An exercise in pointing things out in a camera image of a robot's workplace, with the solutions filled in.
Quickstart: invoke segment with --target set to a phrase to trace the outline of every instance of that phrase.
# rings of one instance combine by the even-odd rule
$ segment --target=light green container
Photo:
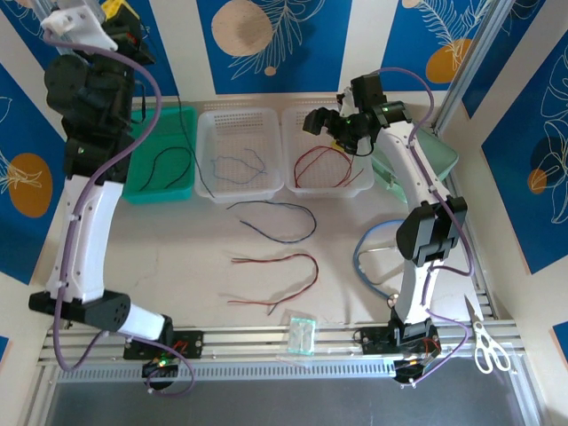
[[[447,178],[447,175],[450,174],[450,171],[460,158],[458,153],[426,130],[419,129],[416,137],[418,137],[418,143],[422,147],[438,179],[444,180]],[[402,186],[400,186],[386,155],[380,149],[375,149],[371,159],[373,161],[375,181],[383,188],[391,191],[398,199],[406,202],[405,192],[402,190]]]

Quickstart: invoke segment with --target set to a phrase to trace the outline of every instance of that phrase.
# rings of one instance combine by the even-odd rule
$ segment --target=metal frame
[[[473,43],[450,84],[442,107],[434,121],[434,132],[441,135],[452,120],[455,109],[461,104],[463,95],[479,66],[489,51],[493,40],[501,30],[501,25],[510,13],[516,0],[493,0],[491,10],[479,28]]]
[[[205,327],[202,358],[193,361],[197,380],[265,380],[337,377],[388,377],[394,356],[363,356],[353,334],[363,326],[384,324],[326,325],[318,330],[315,354],[309,363],[285,357],[288,327]],[[525,363],[525,347],[512,320],[488,320],[488,332],[511,356],[511,381],[526,424],[546,424],[546,410],[533,388],[533,376]],[[70,362],[77,361],[96,334],[94,329],[69,329],[61,332],[62,352]],[[454,325],[438,325],[442,357],[461,341],[463,330]],[[39,426],[47,419],[57,383],[134,382],[141,380],[140,362],[122,359],[125,340],[112,335],[95,346],[89,363],[77,373],[66,374],[57,366],[52,332],[45,337],[19,425]],[[456,356],[470,358],[474,340],[470,338]],[[180,370],[177,380],[189,380]]]

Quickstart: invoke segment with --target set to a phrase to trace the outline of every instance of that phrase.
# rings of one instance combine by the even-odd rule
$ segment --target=scissors
[[[474,352],[474,358],[476,360],[477,368],[484,375],[489,375],[493,371],[493,363],[501,371],[509,371],[511,369],[511,360],[509,355],[503,347],[495,342],[492,337],[487,333],[481,319],[476,315],[473,305],[469,299],[465,296],[465,304],[468,306],[469,317],[471,318],[471,327],[476,338],[476,349]],[[485,367],[479,364],[479,358],[481,358],[480,352],[483,354],[485,360]]]

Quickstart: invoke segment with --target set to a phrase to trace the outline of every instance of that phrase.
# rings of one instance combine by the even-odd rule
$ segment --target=scissor blade
[[[464,295],[463,298],[465,299],[465,304],[468,307],[468,313],[469,313],[469,318],[471,319],[471,323],[473,324],[476,321],[480,321],[479,317],[476,314],[476,310],[469,301],[468,297]]]

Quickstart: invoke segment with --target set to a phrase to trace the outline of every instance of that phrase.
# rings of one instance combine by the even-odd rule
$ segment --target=plastic basket
[[[458,153],[426,130],[419,129],[416,137],[438,179],[446,179],[460,158]],[[386,155],[380,149],[375,149],[372,161],[377,184],[391,191],[401,201],[406,202],[405,193],[398,183]]]
[[[133,125],[134,138],[147,126],[153,113],[153,109],[146,110],[145,122]],[[194,149],[197,114],[191,106],[183,106],[182,117]],[[140,120],[142,114],[136,111],[132,118]],[[154,131],[132,153],[122,197],[133,204],[187,200],[192,195],[193,163],[179,108],[163,108]]]
[[[322,131],[319,136],[313,136],[302,130],[304,118],[313,109],[326,107],[336,109],[331,104],[313,106],[293,106],[282,114],[282,139],[284,146],[284,167],[286,172],[286,187],[301,198],[351,198],[360,191],[369,189],[375,182],[371,158],[355,157],[351,177],[363,170],[362,173],[347,186],[334,187],[345,176],[349,164],[335,153],[323,154],[302,175],[301,188],[296,187],[294,166],[300,156],[315,146],[331,146],[333,138]],[[359,143],[361,152],[369,149],[368,143]],[[307,166],[315,160],[318,153],[305,158]]]
[[[213,202],[270,200],[284,186],[278,116],[270,108],[209,111],[199,117],[195,191]]]

